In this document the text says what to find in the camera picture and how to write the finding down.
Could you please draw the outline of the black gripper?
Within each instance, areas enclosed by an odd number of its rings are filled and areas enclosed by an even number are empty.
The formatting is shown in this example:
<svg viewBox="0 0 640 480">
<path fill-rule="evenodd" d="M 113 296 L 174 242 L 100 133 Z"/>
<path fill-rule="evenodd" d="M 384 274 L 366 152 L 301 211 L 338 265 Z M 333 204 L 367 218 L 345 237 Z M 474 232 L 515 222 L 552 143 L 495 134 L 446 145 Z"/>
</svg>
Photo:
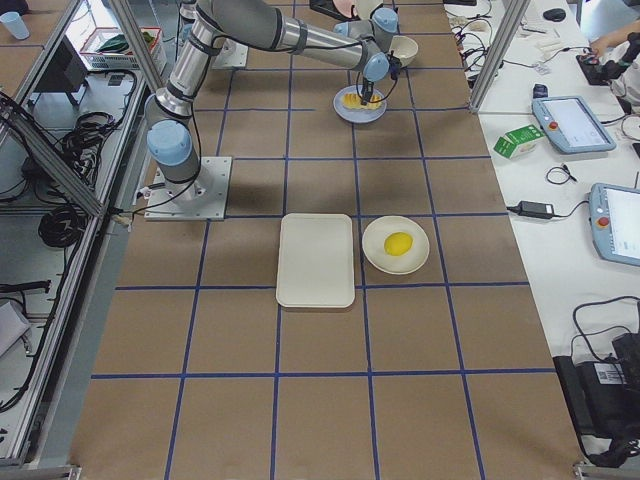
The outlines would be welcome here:
<svg viewBox="0 0 640 480">
<path fill-rule="evenodd" d="M 389 77 L 393 81 L 397 81 L 402 68 L 403 65 L 399 58 L 390 53 L 384 54 L 383 79 Z M 372 97 L 374 96 L 374 83 L 362 78 L 362 80 L 358 81 L 357 95 L 361 104 L 372 103 Z"/>
</svg>

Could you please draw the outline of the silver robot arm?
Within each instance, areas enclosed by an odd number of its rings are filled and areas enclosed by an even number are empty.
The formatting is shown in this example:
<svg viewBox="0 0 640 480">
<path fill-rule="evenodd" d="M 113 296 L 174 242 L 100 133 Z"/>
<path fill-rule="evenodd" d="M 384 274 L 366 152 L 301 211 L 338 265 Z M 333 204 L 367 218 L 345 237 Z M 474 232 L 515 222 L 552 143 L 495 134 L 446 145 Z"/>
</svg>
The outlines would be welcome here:
<svg viewBox="0 0 640 480">
<path fill-rule="evenodd" d="M 257 52 L 259 62 L 269 57 L 278 67 L 295 56 L 359 73 L 359 104 L 373 102 L 377 81 L 393 68 L 392 40 L 398 33 L 398 14 L 378 4 L 355 7 L 353 21 L 325 30 L 285 15 L 264 1 L 198 1 L 188 38 L 165 86 L 146 103 L 147 147 L 164 175 L 170 199 L 198 195 L 204 175 L 198 142 L 192 136 L 193 103 L 204 84 L 211 62 L 226 41 Z"/>
</svg>

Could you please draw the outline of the person hand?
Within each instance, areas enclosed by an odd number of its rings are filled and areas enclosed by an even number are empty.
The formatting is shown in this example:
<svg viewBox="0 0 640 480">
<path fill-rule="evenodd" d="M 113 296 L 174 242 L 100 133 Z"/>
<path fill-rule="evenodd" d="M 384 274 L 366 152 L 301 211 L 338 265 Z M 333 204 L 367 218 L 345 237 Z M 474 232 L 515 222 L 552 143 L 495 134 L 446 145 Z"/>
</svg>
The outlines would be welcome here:
<svg viewBox="0 0 640 480">
<path fill-rule="evenodd" d="M 610 48 L 610 39 L 608 35 L 603 35 L 590 43 L 590 49 L 596 56 L 602 56 Z"/>
</svg>

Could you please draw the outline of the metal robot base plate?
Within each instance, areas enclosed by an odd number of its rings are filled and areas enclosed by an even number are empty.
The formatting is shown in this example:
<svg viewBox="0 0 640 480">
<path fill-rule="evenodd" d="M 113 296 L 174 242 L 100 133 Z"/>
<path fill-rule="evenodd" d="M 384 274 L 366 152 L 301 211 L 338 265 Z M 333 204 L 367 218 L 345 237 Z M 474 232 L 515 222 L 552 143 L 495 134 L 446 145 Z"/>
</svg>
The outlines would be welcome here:
<svg viewBox="0 0 640 480">
<path fill-rule="evenodd" d="M 231 157 L 203 157 L 199 176 L 184 192 L 184 186 L 167 182 L 157 167 L 154 182 L 162 186 L 153 189 L 147 207 L 142 211 L 150 221 L 222 221 L 225 218 Z"/>
</svg>

